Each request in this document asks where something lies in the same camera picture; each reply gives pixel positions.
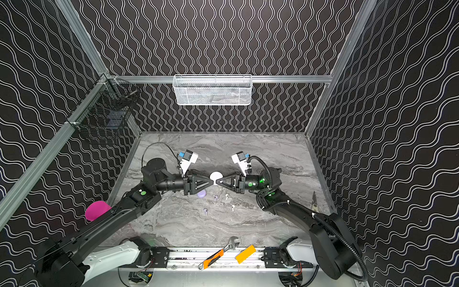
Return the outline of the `white earbud charging case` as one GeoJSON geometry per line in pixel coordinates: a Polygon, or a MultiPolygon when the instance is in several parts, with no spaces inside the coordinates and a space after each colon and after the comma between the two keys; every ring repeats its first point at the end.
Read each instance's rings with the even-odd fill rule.
{"type": "Polygon", "coordinates": [[[222,179],[224,176],[221,172],[212,172],[209,178],[213,181],[213,185],[218,184],[218,180],[222,179]]]}

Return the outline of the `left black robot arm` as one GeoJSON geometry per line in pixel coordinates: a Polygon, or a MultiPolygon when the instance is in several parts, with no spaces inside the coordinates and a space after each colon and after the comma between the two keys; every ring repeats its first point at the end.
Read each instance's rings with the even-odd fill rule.
{"type": "Polygon", "coordinates": [[[173,174],[161,158],[151,159],[141,168],[143,178],[126,192],[122,199],[100,217],[61,240],[48,239],[38,247],[38,259],[33,263],[34,276],[41,287],[80,287],[92,278],[120,265],[149,264],[150,247],[135,238],[132,255],[112,248],[111,254],[101,259],[91,256],[93,251],[120,228],[141,217],[160,200],[164,191],[183,191],[184,195],[197,194],[212,186],[208,175],[190,170],[173,174]]]}

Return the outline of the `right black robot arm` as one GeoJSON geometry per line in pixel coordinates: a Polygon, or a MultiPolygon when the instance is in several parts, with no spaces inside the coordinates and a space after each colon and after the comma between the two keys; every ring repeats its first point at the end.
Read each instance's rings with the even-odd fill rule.
{"type": "Polygon", "coordinates": [[[292,237],[279,247],[282,264],[294,266],[306,262],[320,267],[332,279],[347,275],[356,281],[367,281],[368,270],[362,253],[344,221],[336,213],[325,215],[292,200],[280,189],[281,173],[281,169],[270,167],[259,175],[214,173],[211,179],[235,193],[254,194],[264,212],[282,217],[308,233],[308,246],[312,250],[307,251],[297,237],[292,237]]]}

